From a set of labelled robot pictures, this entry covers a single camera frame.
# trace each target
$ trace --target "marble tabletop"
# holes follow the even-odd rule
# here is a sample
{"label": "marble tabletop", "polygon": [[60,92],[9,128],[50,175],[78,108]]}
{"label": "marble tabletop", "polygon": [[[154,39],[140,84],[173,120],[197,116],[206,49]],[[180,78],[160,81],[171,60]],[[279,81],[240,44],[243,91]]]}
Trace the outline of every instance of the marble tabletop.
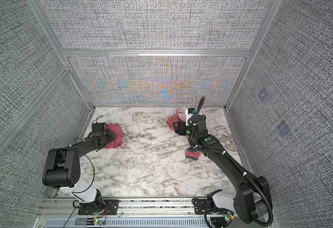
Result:
{"label": "marble tabletop", "polygon": [[[119,123],[123,144],[119,148],[91,151],[87,156],[95,168],[92,187],[103,196],[205,196],[223,189],[235,193],[223,172],[203,154],[197,161],[185,158],[187,136],[170,130],[165,121],[176,108],[129,107],[97,108],[92,120]],[[210,134],[239,163],[240,157],[222,108],[202,108]],[[91,132],[89,125],[85,135]],[[92,167],[80,159],[82,178],[91,183]]]}

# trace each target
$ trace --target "red cloth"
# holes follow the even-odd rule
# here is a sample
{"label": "red cloth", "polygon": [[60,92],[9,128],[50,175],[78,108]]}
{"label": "red cloth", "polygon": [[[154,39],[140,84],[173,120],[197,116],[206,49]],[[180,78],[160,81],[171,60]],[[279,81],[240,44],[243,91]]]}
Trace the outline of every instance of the red cloth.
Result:
{"label": "red cloth", "polygon": [[171,116],[166,120],[166,124],[168,125],[170,130],[174,130],[173,123],[179,122],[180,119],[177,115]]}
{"label": "red cloth", "polygon": [[119,124],[108,124],[108,130],[111,130],[114,135],[116,136],[116,139],[107,144],[104,148],[118,148],[122,144],[123,140],[123,134],[122,129]]}

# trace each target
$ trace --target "blue patch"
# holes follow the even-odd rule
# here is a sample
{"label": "blue patch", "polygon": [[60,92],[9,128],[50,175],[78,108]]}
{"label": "blue patch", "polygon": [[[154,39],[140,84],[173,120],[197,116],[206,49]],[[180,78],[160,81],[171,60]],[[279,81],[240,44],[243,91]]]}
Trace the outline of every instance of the blue patch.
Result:
{"label": "blue patch", "polygon": [[258,97],[260,98],[261,102],[264,102],[265,99],[268,97],[268,91],[266,88],[262,88],[258,93]]}
{"label": "blue patch", "polygon": [[282,120],[278,125],[277,125],[277,130],[279,134],[282,137],[285,137],[291,133],[291,129],[289,128],[288,124],[286,121]]}

